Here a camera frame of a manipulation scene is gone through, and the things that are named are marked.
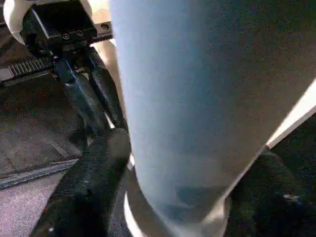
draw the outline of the white cylindrical part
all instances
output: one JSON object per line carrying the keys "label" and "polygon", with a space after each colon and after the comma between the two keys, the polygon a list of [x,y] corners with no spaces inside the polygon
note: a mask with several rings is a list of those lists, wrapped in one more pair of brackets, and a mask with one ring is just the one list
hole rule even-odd
{"label": "white cylindrical part", "polygon": [[313,14],[296,3],[112,1],[137,179],[159,215],[201,221],[245,173],[315,78]]}

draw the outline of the gray carpet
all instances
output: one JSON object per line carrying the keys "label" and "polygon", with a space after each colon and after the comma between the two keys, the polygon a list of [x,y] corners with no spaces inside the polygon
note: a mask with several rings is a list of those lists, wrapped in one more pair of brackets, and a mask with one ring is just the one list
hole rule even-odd
{"label": "gray carpet", "polygon": [[46,76],[0,91],[0,178],[81,155],[82,119]]}
{"label": "gray carpet", "polygon": [[0,237],[27,237],[64,173],[0,191]]}

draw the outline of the black mounting bracket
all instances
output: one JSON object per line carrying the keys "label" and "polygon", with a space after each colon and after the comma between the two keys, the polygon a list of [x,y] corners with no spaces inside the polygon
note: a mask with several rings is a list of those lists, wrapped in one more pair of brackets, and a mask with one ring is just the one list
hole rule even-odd
{"label": "black mounting bracket", "polygon": [[113,37],[111,22],[94,24],[79,0],[34,4],[20,34],[36,57],[59,56]]}

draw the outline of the screw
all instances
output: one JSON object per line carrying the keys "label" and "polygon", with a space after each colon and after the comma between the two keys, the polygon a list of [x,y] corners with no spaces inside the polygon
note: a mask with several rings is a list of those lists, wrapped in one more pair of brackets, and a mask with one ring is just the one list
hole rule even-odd
{"label": "screw", "polygon": [[70,36],[69,34],[65,33],[65,34],[62,34],[61,38],[63,38],[64,40],[69,40]]}
{"label": "screw", "polygon": [[76,31],[76,35],[79,36],[79,37],[82,37],[83,36],[83,31],[81,31],[81,30]]}
{"label": "screw", "polygon": [[107,31],[110,27],[107,24],[102,24],[101,28],[105,31]]}

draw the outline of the black foam padding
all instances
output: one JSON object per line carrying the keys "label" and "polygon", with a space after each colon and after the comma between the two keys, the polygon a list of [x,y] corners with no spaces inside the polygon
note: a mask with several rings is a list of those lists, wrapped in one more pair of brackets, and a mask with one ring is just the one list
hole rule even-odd
{"label": "black foam padding", "polygon": [[97,137],[62,178],[31,236],[108,236],[116,193],[130,152],[124,129],[113,129],[104,137]]}

